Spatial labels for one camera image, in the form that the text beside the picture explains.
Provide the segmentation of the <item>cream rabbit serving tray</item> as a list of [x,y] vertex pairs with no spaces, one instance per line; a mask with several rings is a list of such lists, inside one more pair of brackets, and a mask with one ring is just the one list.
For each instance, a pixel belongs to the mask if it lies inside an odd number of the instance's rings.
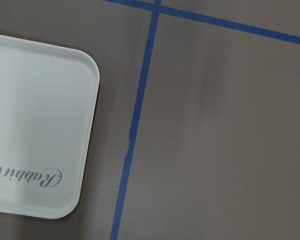
[[0,35],[0,212],[59,219],[75,209],[99,84],[81,50]]

